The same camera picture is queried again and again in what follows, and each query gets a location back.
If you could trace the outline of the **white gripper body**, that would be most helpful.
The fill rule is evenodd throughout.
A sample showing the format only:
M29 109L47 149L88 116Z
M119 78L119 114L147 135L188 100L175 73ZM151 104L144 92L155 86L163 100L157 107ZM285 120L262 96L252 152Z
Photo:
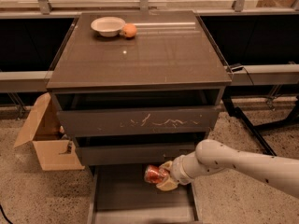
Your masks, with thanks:
M193 181L194 156L181 155L175 158L170 169L171 177L180 185L187 185Z

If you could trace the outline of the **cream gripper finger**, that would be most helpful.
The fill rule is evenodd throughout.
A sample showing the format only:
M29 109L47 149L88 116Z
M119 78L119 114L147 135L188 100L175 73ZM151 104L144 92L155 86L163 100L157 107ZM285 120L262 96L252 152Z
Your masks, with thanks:
M170 175L165 177L162 182L156 185L156 188L161 191L170 191L178 187L178 182L174 180Z
M160 168L160 169L165 169L166 171L170 171L170 170L171 170L171 167L172 167L172 164L173 164L172 161L167 161L167 162L161 164L161 165L159 166L159 168Z

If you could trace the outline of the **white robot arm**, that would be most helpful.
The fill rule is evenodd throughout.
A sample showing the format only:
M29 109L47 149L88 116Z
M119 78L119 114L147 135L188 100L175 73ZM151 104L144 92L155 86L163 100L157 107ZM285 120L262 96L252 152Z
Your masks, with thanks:
M162 191L188 185L201 175L232 169L299 198L299 160L240 151L215 140L201 141L194 152L168 161L162 168L169 171L156 185Z

